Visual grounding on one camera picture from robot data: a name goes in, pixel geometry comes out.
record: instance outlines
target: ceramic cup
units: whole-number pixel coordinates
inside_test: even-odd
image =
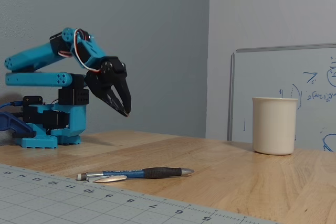
[[[298,99],[253,97],[253,149],[270,155],[294,151]]]

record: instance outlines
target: pencil clip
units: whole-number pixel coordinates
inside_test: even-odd
[[[97,176],[97,177],[87,177],[87,182],[94,182],[94,183],[108,183],[108,182],[115,182],[120,180],[127,179],[127,176],[118,175],[118,176]]]

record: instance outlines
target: gray cutting mat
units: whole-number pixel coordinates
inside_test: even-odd
[[[276,224],[0,164],[0,224]]]

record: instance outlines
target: blue robotic arm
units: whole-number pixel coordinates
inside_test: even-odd
[[[131,95],[126,82],[125,64],[116,56],[106,56],[93,36],[82,29],[65,28],[50,37],[50,42],[28,49],[5,60],[9,86],[67,87],[72,84],[69,73],[34,72],[59,60],[74,57],[82,68],[88,69],[85,83],[91,92],[120,114],[131,111]],[[113,93],[114,86],[122,103]]]
[[[59,60],[73,57],[86,75],[66,72],[35,72]],[[19,129],[11,124],[27,124],[26,132],[13,134],[22,147],[56,148],[58,144],[79,144],[79,134],[86,128],[86,105],[89,93],[124,116],[131,111],[131,95],[126,82],[126,66],[116,56],[106,56],[93,36],[82,29],[66,28],[51,36],[49,43],[35,47],[5,60],[9,86],[60,87],[58,103],[44,104],[40,96],[26,96],[22,101],[23,124],[14,116],[0,117],[1,130]],[[114,86],[121,101],[113,93]]]

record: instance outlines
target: wooden table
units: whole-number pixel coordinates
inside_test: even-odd
[[[336,155],[296,149],[254,153],[250,144],[141,132],[86,135],[55,150],[0,147],[0,163],[75,178],[78,173],[153,166],[193,175],[113,186],[282,223],[336,223]]]

